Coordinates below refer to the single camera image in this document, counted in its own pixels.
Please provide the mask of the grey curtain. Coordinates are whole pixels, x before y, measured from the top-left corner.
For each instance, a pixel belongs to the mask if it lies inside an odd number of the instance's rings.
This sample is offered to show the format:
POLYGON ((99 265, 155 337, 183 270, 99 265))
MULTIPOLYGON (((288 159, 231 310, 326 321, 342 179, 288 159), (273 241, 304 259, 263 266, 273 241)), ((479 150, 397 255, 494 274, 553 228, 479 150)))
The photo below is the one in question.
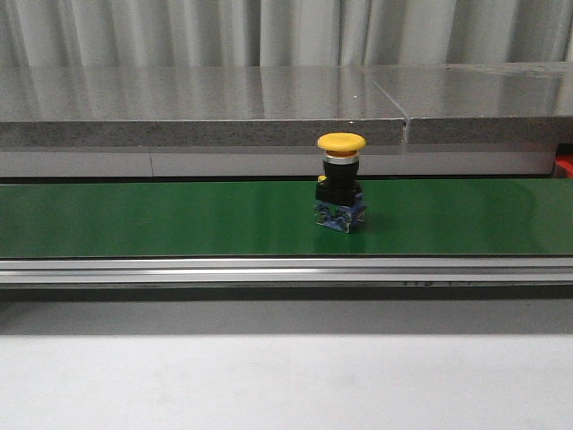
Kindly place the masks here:
POLYGON ((4 66, 568 61, 569 1, 4 1, 4 66))

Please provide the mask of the green conveyor belt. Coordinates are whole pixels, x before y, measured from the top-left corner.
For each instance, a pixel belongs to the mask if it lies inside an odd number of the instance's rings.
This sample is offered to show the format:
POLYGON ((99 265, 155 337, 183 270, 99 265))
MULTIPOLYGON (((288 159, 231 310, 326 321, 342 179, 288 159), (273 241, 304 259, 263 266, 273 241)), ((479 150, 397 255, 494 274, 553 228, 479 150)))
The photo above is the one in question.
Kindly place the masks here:
POLYGON ((345 234, 312 181, 3 185, 4 258, 572 252, 568 179, 382 179, 345 234))

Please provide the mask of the grey stone slab shelf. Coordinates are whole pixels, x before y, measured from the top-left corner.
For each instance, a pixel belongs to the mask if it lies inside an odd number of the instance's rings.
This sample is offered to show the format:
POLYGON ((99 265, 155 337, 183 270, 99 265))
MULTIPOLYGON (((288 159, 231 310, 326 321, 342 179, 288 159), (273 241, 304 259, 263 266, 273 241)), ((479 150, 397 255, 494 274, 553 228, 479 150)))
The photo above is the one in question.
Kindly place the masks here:
POLYGON ((3 147, 572 141, 569 63, 5 67, 3 147))

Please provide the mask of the red plastic tray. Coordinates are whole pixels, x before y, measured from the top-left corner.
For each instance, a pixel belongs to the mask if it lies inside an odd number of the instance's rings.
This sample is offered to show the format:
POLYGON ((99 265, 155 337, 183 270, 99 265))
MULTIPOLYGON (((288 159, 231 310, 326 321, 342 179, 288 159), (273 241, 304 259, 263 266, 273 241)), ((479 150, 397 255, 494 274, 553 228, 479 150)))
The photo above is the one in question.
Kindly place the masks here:
POLYGON ((556 178, 573 178, 573 155, 563 154, 558 155, 554 161, 553 177, 556 178))

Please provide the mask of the aluminium conveyor side rail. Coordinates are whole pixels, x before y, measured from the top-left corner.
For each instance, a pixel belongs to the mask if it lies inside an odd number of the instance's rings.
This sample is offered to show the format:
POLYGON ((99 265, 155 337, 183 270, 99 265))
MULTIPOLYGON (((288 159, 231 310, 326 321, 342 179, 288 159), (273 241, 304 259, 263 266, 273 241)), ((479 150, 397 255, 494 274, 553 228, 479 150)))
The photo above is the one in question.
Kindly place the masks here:
POLYGON ((316 257, 3 260, 20 284, 570 282, 569 257, 316 257))

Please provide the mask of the yellow mushroom push button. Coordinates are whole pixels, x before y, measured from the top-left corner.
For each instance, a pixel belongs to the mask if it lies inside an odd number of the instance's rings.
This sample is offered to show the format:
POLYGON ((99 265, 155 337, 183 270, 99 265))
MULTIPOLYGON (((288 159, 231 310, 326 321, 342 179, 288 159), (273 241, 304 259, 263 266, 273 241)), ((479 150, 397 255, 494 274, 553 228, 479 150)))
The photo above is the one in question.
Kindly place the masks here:
POLYGON ((366 206, 357 181, 359 150, 366 146, 356 133, 327 133, 317 146, 324 150, 323 174, 315 187, 315 223, 350 233, 363 221, 366 206))

